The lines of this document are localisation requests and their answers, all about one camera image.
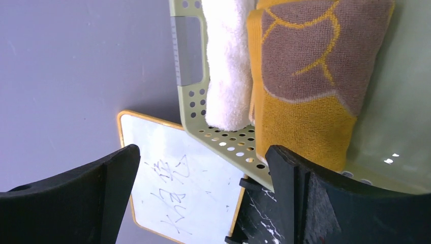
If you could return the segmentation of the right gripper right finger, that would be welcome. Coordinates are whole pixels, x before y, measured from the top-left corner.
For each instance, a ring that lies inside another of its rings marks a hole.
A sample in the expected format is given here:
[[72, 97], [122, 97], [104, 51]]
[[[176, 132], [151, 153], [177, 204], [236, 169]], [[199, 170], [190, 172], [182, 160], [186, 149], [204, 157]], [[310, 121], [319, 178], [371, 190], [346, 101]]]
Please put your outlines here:
[[287, 243], [430, 243], [430, 194], [370, 186], [279, 145], [265, 157]]

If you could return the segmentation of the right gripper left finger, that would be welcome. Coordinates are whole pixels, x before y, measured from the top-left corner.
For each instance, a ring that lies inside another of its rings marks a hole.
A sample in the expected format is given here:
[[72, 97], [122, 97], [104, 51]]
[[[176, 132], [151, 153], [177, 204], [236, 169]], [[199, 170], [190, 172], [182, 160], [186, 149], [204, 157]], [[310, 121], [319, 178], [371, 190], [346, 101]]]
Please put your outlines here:
[[131, 144], [1, 193], [1, 243], [115, 243], [140, 163]]

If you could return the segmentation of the white towel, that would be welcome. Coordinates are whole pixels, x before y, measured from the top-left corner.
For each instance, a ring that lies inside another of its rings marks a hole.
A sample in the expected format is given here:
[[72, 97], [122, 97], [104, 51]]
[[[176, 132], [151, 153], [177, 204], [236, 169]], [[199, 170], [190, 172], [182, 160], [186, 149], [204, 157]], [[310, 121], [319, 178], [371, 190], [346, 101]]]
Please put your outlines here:
[[206, 122], [224, 131], [250, 124], [252, 74], [247, 17], [256, 1], [202, 1], [209, 65]]

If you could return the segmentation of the yellow bear towel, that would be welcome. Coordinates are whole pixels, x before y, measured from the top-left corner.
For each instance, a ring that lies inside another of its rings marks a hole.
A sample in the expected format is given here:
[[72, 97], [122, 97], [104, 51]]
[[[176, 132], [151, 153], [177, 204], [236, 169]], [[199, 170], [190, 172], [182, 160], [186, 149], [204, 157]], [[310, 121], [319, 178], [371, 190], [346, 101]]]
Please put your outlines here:
[[394, 1], [259, 1], [247, 19], [260, 160], [281, 145], [335, 172], [346, 164]]

